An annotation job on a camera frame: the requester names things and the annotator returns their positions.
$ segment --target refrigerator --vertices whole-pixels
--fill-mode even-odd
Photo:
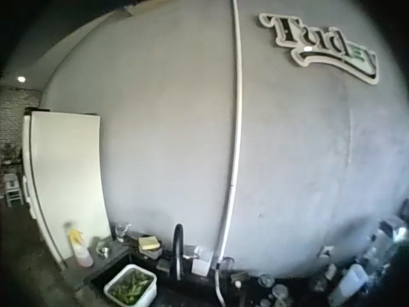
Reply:
[[[73,256],[68,229],[84,243],[111,236],[100,171],[100,117],[26,109],[23,191],[56,263]]]

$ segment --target green vegetable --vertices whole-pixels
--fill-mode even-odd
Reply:
[[[134,305],[145,293],[153,278],[138,270],[125,275],[109,289],[109,293],[126,305]]]

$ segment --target white pipe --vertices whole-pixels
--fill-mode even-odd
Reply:
[[[233,207],[235,205],[236,185],[237,185],[237,173],[238,162],[240,159],[240,143],[242,141],[242,106],[243,106],[243,68],[242,68],[242,39],[240,34],[240,22],[238,19],[238,7],[237,0],[233,2],[233,15],[235,21],[235,42],[236,42],[236,129],[235,129],[235,143],[233,145],[233,164],[230,178],[230,189],[228,197],[228,208],[226,212],[226,219],[224,227],[222,228],[222,241],[219,251],[219,257],[217,259],[217,266],[215,272],[215,287],[216,294],[219,298],[220,304],[225,307],[226,304],[223,300],[222,293],[219,285],[219,267],[223,261],[224,252],[229,236],[231,217],[233,215]]]

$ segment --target yellow sponge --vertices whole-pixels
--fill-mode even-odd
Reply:
[[[149,249],[156,249],[160,247],[158,239],[153,235],[152,237],[138,238],[139,246],[144,251]]]

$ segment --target chair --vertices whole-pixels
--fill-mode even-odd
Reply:
[[[13,200],[19,200],[21,205],[23,205],[24,201],[23,196],[21,194],[19,179],[17,178],[17,175],[5,174],[3,180],[7,206],[11,207]]]

